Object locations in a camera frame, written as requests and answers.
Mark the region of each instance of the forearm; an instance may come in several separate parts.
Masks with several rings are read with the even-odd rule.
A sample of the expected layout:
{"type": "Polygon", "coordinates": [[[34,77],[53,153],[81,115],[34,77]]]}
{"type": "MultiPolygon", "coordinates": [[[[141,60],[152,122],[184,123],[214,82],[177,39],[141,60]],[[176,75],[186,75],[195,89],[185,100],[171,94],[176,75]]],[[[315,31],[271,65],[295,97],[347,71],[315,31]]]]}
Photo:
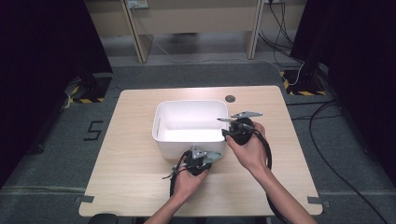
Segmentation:
{"type": "Polygon", "coordinates": [[[172,196],[169,200],[145,223],[168,224],[175,212],[184,204],[185,200],[172,196]]]}
{"type": "Polygon", "coordinates": [[[251,171],[271,199],[272,203],[288,221],[296,223],[317,223],[297,200],[280,184],[269,169],[251,171]]]}

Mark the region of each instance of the gray carpet floor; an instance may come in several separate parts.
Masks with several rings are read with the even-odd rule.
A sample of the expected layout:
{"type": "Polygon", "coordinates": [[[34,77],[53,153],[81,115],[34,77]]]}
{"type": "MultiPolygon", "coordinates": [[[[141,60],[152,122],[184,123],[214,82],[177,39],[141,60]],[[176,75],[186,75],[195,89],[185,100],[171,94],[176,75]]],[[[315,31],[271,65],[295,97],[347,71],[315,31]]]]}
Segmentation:
{"type": "MultiPolygon", "coordinates": [[[[88,184],[107,126],[122,90],[181,87],[277,85],[293,118],[308,167],[324,212],[319,223],[382,223],[378,215],[319,156],[309,132],[309,119],[321,104],[333,98],[287,95],[277,68],[269,63],[190,64],[114,67],[106,98],[99,104],[71,104],[59,114],[45,142],[44,153],[26,155],[0,191],[0,223],[88,223],[78,214],[78,197],[88,184]],[[84,141],[92,121],[101,130],[94,141],[84,141]]],[[[337,103],[318,114],[312,134],[333,169],[356,188],[388,221],[396,223],[396,189],[364,142],[346,111],[337,103]]],[[[121,217],[119,223],[132,223],[121,217]]],[[[271,218],[271,223],[280,223],[271,218]]]]}

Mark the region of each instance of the wire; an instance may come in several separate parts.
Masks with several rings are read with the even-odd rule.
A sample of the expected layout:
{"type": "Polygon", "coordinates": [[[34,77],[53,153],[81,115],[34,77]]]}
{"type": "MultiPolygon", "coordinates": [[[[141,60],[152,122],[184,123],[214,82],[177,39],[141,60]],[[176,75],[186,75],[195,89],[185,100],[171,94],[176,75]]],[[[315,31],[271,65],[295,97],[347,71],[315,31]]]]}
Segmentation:
{"type": "Polygon", "coordinates": [[[324,108],[326,108],[327,106],[329,106],[330,103],[335,102],[335,100],[330,100],[328,103],[323,104],[322,106],[320,106],[315,112],[314,114],[312,114],[310,120],[309,120],[309,136],[312,140],[312,143],[314,144],[315,149],[317,150],[319,156],[322,158],[322,160],[327,164],[327,166],[332,170],[332,172],[338,176],[338,178],[340,178],[344,183],[346,183],[353,191],[355,191],[355,193],[357,193],[372,209],[373,211],[379,216],[379,218],[381,218],[381,220],[384,223],[388,223],[384,217],[382,217],[382,215],[375,209],[375,207],[356,189],[354,188],[345,178],[343,178],[340,174],[338,174],[338,172],[330,165],[330,163],[326,160],[326,158],[323,156],[322,152],[320,151],[320,149],[318,148],[318,144],[315,141],[314,135],[312,133],[312,123],[313,120],[315,118],[315,116],[322,111],[324,108]]]}

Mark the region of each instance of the white container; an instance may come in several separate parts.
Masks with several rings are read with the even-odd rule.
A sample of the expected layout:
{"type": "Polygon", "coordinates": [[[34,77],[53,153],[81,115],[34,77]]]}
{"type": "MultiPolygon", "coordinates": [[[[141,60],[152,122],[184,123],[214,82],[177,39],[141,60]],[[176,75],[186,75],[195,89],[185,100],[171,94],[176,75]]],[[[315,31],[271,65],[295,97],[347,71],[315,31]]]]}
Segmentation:
{"type": "Polygon", "coordinates": [[[191,146],[223,154],[228,123],[217,119],[227,118],[222,101],[166,101],[157,107],[152,136],[166,159],[179,159],[191,146]]]}

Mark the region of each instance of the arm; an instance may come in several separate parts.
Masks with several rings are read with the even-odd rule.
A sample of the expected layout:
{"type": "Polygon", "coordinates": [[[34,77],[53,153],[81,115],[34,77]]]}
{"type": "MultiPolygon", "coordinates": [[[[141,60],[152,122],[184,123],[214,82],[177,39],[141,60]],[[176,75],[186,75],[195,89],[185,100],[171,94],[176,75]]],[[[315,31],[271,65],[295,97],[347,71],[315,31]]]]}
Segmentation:
{"type": "MultiPolygon", "coordinates": [[[[265,137],[262,125],[253,123],[254,129],[265,137]]],[[[317,223],[267,168],[265,150],[257,136],[253,134],[243,146],[236,144],[230,136],[227,136],[227,142],[236,158],[259,182],[282,216],[291,223],[317,223]]]]}
{"type": "Polygon", "coordinates": [[[189,171],[181,171],[183,169],[183,167],[180,167],[179,169],[174,194],[145,223],[169,223],[175,212],[190,198],[191,195],[195,193],[196,190],[198,190],[198,187],[204,181],[208,173],[208,171],[205,170],[200,175],[195,176],[190,174],[189,171]]]}

